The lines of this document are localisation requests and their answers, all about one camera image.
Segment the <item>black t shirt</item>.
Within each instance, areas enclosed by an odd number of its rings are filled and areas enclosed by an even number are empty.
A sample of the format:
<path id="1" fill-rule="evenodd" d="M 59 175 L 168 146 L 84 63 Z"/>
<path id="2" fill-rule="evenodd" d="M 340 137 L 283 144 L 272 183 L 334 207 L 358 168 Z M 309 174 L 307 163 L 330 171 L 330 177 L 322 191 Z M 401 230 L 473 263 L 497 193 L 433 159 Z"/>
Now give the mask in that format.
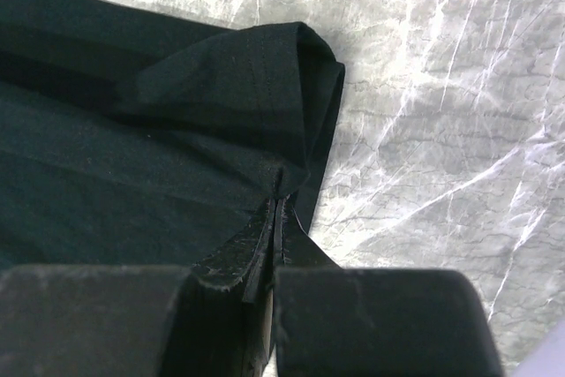
<path id="1" fill-rule="evenodd" d="M 2 267 L 189 265 L 270 200 L 309 228 L 344 76 L 301 22 L 1 0 Z"/>

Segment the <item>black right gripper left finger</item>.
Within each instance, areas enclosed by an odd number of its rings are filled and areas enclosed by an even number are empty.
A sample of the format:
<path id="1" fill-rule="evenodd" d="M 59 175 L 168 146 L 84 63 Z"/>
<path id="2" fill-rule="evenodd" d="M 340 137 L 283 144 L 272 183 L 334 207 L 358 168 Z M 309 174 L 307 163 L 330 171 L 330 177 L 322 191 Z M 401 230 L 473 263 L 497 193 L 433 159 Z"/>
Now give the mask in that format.
<path id="1" fill-rule="evenodd" d="M 190 267 L 33 264 L 1 275 L 4 376 L 260 376 L 274 201 Z"/>

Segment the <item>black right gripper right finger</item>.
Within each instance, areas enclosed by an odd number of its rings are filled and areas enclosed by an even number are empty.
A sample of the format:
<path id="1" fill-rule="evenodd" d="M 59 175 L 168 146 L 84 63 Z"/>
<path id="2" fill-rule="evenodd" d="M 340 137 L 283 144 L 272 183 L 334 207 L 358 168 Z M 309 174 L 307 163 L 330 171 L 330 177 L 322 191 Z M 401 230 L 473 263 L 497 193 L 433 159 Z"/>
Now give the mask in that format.
<path id="1" fill-rule="evenodd" d="M 450 269 L 341 268 L 293 206 L 274 223 L 274 338 L 281 376 L 500 376 L 478 293 Z"/>

